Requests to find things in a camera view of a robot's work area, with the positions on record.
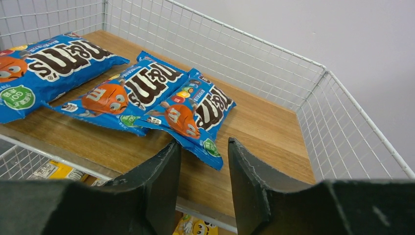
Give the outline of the yellow candy bag bottom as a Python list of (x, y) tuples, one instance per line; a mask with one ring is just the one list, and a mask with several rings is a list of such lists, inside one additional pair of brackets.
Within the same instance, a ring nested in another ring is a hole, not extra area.
[(184, 214), (176, 226), (174, 235), (218, 235), (218, 227), (212, 223)]

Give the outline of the yellow candy bag top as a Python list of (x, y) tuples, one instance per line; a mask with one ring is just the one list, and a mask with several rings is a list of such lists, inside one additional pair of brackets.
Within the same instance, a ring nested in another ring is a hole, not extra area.
[(43, 164), (35, 170), (27, 179), (28, 180), (46, 180), (46, 179), (68, 179), (83, 182), (88, 174), (72, 168), (71, 166), (59, 163), (53, 160)]

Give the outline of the yellow candy bag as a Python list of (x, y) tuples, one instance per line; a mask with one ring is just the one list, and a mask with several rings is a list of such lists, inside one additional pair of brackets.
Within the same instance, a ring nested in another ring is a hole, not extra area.
[(218, 235), (218, 227), (212, 223), (184, 214), (176, 226), (174, 235)]
[(43, 164), (35, 170), (27, 179), (28, 180), (46, 180), (46, 179), (68, 179), (83, 182), (88, 174), (72, 168), (71, 166), (59, 163), (53, 160)]

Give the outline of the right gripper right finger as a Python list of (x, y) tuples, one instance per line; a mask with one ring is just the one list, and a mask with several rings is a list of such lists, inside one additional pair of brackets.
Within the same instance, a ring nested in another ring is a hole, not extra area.
[(228, 158), (240, 235), (412, 235), (413, 180), (294, 179), (229, 138)]

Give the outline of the blue candy bag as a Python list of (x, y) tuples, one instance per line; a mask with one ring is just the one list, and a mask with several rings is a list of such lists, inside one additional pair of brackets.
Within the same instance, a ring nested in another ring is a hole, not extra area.
[(187, 79), (187, 72), (146, 51), (126, 70), (97, 85), (75, 100), (47, 107), (97, 126), (145, 136), (140, 118), (172, 95)]
[(221, 170), (217, 134), (235, 101), (196, 68), (187, 80), (138, 120), (142, 127), (169, 133), (184, 149), (210, 167)]
[(100, 76), (129, 64), (79, 35), (68, 32), (0, 53), (0, 122), (6, 124)]

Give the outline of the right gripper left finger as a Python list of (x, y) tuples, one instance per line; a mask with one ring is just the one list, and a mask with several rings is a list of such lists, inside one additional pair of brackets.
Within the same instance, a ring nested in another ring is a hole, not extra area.
[(72, 180), (0, 183), (3, 235), (170, 235), (181, 171), (171, 141), (155, 156), (99, 187)]

